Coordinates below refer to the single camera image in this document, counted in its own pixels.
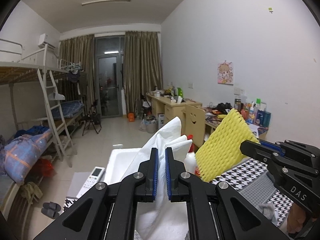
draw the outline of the air conditioner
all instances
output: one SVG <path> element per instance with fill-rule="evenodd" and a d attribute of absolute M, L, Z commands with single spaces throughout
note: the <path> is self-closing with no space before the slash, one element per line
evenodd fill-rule
<path fill-rule="evenodd" d="M 39 44 L 38 46 L 40 48 L 44 48 L 44 46 L 46 44 L 48 44 L 48 47 L 50 49 L 55 49 L 55 46 L 53 44 L 55 44 L 57 41 L 55 41 L 54 39 L 52 39 L 50 36 L 48 36 L 47 34 L 41 34 L 40 38 L 39 38 Z"/>

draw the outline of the bed ladder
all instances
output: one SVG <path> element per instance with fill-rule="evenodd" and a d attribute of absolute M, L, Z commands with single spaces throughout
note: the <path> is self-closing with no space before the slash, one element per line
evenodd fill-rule
<path fill-rule="evenodd" d="M 65 157 L 68 166 L 71 168 L 72 167 L 72 163 L 71 163 L 70 158 L 67 157 L 66 149 L 67 149 L 68 145 L 71 145 L 71 154 L 70 155 L 76 155 L 77 151 L 76 151 L 76 148 L 75 148 L 75 146 L 74 146 L 74 144 L 72 142 L 72 139 L 70 137 L 70 134 L 69 134 L 69 131 L 68 131 L 68 128 L 67 128 L 67 124 L 66 124 L 66 121 L 65 121 L 64 116 L 63 116 L 60 100 L 55 100 L 55 101 L 57 101 L 57 104 L 55 106 L 51 107 L 50 104 L 49 104 L 47 89 L 52 89 L 53 88 L 54 92 L 58 93 L 58 88 L 57 88 L 57 85 L 56 85 L 56 82 L 54 80 L 54 77 L 53 77 L 53 74 L 52 74 L 51 70 L 48 70 L 48 73 L 49 73 L 49 76 L 50 76 L 50 79 L 51 79 L 51 82 L 52 82 L 52 86 L 47 86 L 47 79 L 46 79 L 47 73 L 46 72 L 47 71 L 44 71 L 43 76 L 41 76 L 40 69 L 37 70 L 38 78 L 39 78 L 39 81 L 40 81 L 40 84 L 41 84 L 41 88 L 42 88 L 42 91 L 43 91 L 43 95 L 44 95 L 45 109 L 46 109 L 46 113 L 47 113 L 49 127 L 50 127 L 50 129 L 51 129 L 51 131 L 53 133 L 53 142 L 54 142 L 54 146 L 56 148 L 57 154 L 59 156 L 59 159 L 61 161 L 63 161 L 63 158 Z M 57 107 L 59 108 L 60 116 L 61 116 L 61 122 L 62 122 L 58 127 L 56 127 L 56 125 L 54 123 L 52 112 L 51 112 L 52 109 L 55 109 Z M 64 146 L 62 145 L 62 142 L 60 140 L 59 133 L 58 133 L 58 131 L 61 128 L 63 128 L 66 131 L 66 134 L 67 134 L 67 137 L 68 137 L 68 140 L 67 140 L 67 142 L 65 143 Z"/>

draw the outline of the upper bunk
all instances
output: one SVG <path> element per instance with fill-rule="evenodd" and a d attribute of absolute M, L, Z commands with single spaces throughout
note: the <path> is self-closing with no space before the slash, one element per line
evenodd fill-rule
<path fill-rule="evenodd" d="M 37 70 L 39 69 L 42 74 L 46 73 L 46 79 L 50 80 L 49 72 L 52 71 L 52 74 L 55 79 L 61 79 L 66 76 L 67 73 L 74 70 L 81 70 L 81 64 L 75 64 L 67 62 L 66 60 L 59 59 L 59 57 L 52 53 L 52 59 L 55 58 L 55 67 L 48 66 L 46 64 L 47 55 L 48 55 L 48 44 L 46 44 L 42 49 L 39 49 L 25 57 L 22 57 L 23 46 L 14 41 L 0 39 L 10 44 L 18 45 L 21 48 L 21 51 L 15 50 L 1 50 L 0 52 L 12 53 L 20 55 L 20 59 L 16 62 L 6 62 L 1 61 L 0 58 L 0 85 L 10 84 L 10 83 L 21 83 L 21 82 L 31 82 L 38 81 Z M 32 62 L 31 59 L 34 59 L 41 55 L 40 61 L 42 65 L 30 64 L 26 62 Z"/>

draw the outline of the cartoon poster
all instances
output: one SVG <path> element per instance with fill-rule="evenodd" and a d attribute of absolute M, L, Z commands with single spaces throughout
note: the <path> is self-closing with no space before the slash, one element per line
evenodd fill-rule
<path fill-rule="evenodd" d="M 233 85 L 233 63 L 223 62 L 218 64 L 218 83 Z"/>

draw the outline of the brown curtain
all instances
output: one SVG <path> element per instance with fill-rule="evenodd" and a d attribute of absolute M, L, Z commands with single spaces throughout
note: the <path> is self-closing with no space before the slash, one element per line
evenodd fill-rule
<path fill-rule="evenodd" d="M 81 95 L 85 95 L 85 108 L 89 109 L 94 102 L 94 35 L 89 34 L 61 41 L 59 55 L 69 62 L 81 63 L 86 76 L 85 81 L 80 79 L 80 89 L 84 86 Z M 59 81 L 58 89 L 59 93 L 66 97 L 66 101 L 80 99 L 77 85 L 70 81 Z"/>
<path fill-rule="evenodd" d="M 126 32 L 124 36 L 124 95 L 127 113 L 134 112 L 140 94 L 162 89 L 162 67 L 156 32 Z"/>

